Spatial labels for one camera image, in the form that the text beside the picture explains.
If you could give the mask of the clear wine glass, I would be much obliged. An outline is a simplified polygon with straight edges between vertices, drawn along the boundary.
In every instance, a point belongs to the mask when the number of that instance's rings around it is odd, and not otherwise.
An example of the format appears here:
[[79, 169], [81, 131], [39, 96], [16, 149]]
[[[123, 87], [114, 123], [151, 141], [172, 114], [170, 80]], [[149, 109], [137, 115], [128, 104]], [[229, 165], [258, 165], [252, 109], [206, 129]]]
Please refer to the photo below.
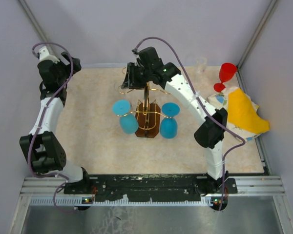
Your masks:
[[122, 81], [117, 81], [114, 83], [114, 90], [118, 93], [118, 94], [122, 94], [123, 90], [122, 90]]
[[196, 64], [194, 67], [195, 74], [197, 74], [197, 75], [203, 74], [206, 70], [207, 63], [208, 63], [208, 61], [205, 57], [199, 57], [196, 60]]

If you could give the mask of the red plastic wine glass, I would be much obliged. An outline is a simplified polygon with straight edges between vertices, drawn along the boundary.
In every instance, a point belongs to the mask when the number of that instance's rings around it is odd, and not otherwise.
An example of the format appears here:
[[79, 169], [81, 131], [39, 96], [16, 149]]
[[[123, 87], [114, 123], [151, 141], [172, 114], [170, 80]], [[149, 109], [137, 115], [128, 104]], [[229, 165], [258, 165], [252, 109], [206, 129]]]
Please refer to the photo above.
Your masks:
[[214, 84], [213, 88], [216, 92], [222, 92], [226, 86], [224, 83], [230, 81], [237, 71], [237, 67], [232, 63], [224, 63], [219, 71], [220, 83]]

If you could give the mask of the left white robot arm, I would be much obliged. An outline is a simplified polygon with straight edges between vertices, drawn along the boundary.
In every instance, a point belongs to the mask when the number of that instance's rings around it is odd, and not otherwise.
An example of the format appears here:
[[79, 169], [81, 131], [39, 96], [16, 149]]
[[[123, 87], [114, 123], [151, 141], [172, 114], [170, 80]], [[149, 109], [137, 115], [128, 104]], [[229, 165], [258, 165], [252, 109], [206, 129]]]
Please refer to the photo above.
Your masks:
[[65, 150], [55, 135], [66, 103], [67, 83], [81, 70], [78, 58], [71, 57], [67, 52], [61, 55], [68, 64], [50, 54], [46, 47], [38, 52], [38, 70], [42, 78], [39, 87], [41, 107], [34, 127], [28, 135], [20, 138], [19, 143], [33, 176], [60, 176], [85, 194], [92, 187], [88, 173], [83, 167], [67, 160]]

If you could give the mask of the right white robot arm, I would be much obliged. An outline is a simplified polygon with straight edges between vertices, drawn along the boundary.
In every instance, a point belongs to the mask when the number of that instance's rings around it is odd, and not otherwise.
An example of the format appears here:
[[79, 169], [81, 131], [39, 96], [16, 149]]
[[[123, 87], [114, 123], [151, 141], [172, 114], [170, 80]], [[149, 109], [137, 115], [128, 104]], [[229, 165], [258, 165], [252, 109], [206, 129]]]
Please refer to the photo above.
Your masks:
[[227, 111], [224, 108], [217, 109], [204, 100], [175, 64], [163, 63], [154, 47], [133, 49], [132, 52], [136, 61], [127, 64], [121, 88], [138, 90], [152, 82], [188, 109], [199, 124], [194, 138], [206, 149], [207, 174], [211, 177], [208, 181], [209, 189], [214, 193], [221, 192], [226, 186], [222, 148]]

